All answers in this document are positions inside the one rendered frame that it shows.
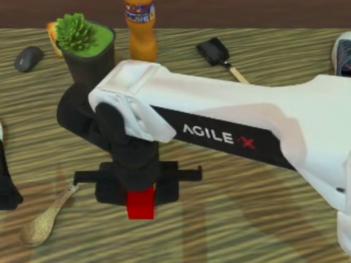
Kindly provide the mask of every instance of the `black mouse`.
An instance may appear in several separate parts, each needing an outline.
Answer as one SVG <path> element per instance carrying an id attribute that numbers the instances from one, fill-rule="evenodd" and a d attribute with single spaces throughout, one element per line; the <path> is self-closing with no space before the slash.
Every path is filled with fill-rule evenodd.
<path id="1" fill-rule="evenodd" d="M 43 58 L 44 52 L 39 47 L 26 47 L 15 60 L 15 69 L 27 72 Z"/>

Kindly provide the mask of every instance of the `brown wall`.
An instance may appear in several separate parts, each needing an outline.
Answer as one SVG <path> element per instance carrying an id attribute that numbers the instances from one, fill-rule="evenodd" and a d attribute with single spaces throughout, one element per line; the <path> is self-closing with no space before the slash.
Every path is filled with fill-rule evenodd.
<path id="1" fill-rule="evenodd" d="M 351 25 L 349 0 L 155 0 L 157 27 L 338 27 Z M 44 27 L 82 12 L 125 27 L 122 0 L 1 0 L 0 27 Z"/>

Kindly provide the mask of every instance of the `potted plant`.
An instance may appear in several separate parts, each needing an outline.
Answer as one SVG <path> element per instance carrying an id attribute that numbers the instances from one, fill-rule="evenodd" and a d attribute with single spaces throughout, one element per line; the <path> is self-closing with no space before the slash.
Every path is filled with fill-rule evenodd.
<path id="1" fill-rule="evenodd" d="M 75 83 L 93 89 L 115 67 L 115 32 L 83 14 L 66 14 L 56 23 L 56 43 Z"/>

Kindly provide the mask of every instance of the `orange bottle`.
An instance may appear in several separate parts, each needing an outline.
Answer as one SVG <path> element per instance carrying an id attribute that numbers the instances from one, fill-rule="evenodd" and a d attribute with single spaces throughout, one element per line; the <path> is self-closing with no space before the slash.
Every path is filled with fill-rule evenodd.
<path id="1" fill-rule="evenodd" d="M 154 62 L 157 44 L 154 35 L 155 5 L 153 0 L 124 0 L 126 22 L 130 30 L 131 59 Z"/>

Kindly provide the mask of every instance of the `succulent plant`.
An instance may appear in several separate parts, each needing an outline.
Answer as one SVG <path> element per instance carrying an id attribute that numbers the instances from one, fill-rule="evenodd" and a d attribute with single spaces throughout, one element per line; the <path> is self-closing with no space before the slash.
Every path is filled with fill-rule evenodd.
<path id="1" fill-rule="evenodd" d="M 80 51 L 90 48 L 95 42 L 94 25 L 85 20 L 84 15 L 66 14 L 57 19 L 57 41 L 63 50 Z"/>

